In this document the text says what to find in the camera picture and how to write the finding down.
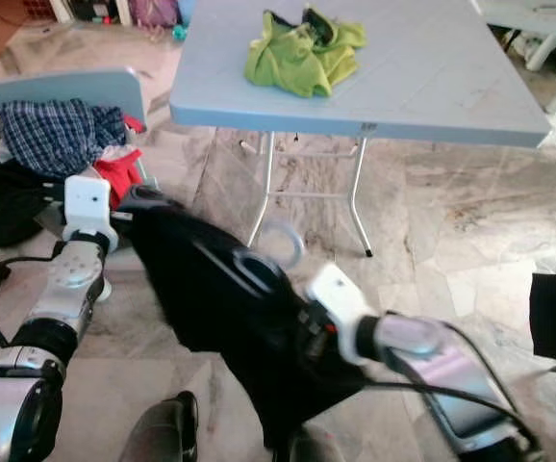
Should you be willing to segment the silver left robot leg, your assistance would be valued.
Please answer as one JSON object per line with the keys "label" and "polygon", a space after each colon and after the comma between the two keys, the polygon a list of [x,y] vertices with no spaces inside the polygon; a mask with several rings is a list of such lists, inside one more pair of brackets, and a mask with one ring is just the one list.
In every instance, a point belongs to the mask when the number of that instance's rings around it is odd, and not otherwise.
{"label": "silver left robot leg", "polygon": [[198,424],[194,392],[161,400],[134,423],[118,462],[197,462]]}

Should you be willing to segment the white plastic furniture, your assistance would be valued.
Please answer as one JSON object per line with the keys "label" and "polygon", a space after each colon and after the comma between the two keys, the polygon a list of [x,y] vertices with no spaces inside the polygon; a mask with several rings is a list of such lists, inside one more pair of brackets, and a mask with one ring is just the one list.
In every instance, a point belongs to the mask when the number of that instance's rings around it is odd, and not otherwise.
{"label": "white plastic furniture", "polygon": [[[486,23],[511,28],[515,39],[520,34],[543,34],[543,40],[527,57],[527,69],[537,71],[556,49],[556,0],[470,0]],[[556,93],[543,106],[556,116]]]}

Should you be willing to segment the purple bag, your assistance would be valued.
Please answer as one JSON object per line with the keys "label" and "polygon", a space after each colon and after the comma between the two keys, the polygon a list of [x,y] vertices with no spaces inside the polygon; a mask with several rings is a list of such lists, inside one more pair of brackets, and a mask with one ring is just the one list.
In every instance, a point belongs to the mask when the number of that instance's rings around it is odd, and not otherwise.
{"label": "purple bag", "polygon": [[129,0],[134,25],[173,28],[182,25],[180,0]]}

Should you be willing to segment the blue plaid garment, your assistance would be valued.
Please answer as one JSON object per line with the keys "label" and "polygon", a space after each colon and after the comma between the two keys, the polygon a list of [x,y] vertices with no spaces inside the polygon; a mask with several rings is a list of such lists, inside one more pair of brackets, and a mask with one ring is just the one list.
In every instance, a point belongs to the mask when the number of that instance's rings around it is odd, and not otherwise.
{"label": "blue plaid garment", "polygon": [[127,144],[125,114],[80,98],[14,100],[0,104],[0,137],[20,166],[48,179],[66,179]]}

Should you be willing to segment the white garment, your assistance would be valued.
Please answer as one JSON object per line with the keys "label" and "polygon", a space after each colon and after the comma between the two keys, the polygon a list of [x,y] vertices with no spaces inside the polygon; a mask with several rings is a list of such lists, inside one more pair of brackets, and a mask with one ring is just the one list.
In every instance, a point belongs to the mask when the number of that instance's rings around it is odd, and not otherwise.
{"label": "white garment", "polygon": [[128,158],[134,150],[136,147],[131,144],[108,145],[103,148],[98,162],[118,162],[118,160]]}

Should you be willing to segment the light blue chair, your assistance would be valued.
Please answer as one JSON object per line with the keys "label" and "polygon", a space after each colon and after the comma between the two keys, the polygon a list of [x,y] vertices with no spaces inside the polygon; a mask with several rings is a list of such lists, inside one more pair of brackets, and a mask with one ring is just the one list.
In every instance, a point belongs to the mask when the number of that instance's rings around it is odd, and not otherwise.
{"label": "light blue chair", "polygon": [[[80,71],[57,71],[43,73],[9,81],[0,81],[0,104],[14,100],[49,101],[80,98],[90,105],[119,107],[124,114],[143,120],[143,107],[140,81],[130,67],[102,67],[102,69]],[[0,137],[0,146],[6,153],[0,162],[13,160]],[[143,182],[149,182],[145,167],[140,160]]]}

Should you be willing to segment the black round object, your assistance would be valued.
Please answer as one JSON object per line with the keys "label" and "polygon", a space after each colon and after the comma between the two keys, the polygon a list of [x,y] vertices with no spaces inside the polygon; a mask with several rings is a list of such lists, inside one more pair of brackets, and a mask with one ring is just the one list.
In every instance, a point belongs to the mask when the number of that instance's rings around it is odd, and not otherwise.
{"label": "black round object", "polygon": [[65,180],[30,171],[17,160],[0,162],[0,249],[28,241],[43,227],[37,216],[55,199]]}

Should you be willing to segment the red garment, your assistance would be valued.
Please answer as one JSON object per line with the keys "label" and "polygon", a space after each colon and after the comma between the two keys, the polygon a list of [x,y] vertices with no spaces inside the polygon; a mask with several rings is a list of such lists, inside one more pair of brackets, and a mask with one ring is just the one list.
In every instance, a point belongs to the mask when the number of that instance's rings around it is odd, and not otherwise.
{"label": "red garment", "polygon": [[93,159],[94,170],[111,186],[110,208],[115,210],[120,199],[128,193],[129,189],[143,182],[139,167],[142,151],[136,146],[136,150],[128,158],[118,162],[98,162],[99,155],[105,146],[132,144],[128,141],[129,137],[143,135],[147,128],[141,120],[123,114],[118,107],[92,106],[90,110],[97,122],[96,128],[93,129],[93,141],[90,141],[88,154]]}

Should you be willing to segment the green garment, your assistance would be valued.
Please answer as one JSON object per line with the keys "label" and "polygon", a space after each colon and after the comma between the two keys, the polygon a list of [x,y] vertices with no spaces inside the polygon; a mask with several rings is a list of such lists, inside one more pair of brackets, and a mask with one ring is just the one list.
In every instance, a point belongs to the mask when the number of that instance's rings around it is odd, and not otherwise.
{"label": "green garment", "polygon": [[328,97],[357,73],[357,50],[366,45],[362,23],[340,21],[313,6],[306,6],[299,22],[265,10],[261,36],[248,47],[244,79],[303,98]]}

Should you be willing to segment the black garment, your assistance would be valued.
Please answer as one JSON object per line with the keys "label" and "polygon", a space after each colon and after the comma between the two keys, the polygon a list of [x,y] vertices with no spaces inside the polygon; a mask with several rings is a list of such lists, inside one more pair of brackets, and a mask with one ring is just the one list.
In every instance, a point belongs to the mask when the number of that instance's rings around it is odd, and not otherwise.
{"label": "black garment", "polygon": [[[133,188],[150,188],[135,185]],[[361,367],[310,362],[297,347],[297,295],[278,265],[152,189],[152,212],[121,233],[178,343],[216,353],[241,383],[273,462],[344,462],[312,419],[361,391]]]}

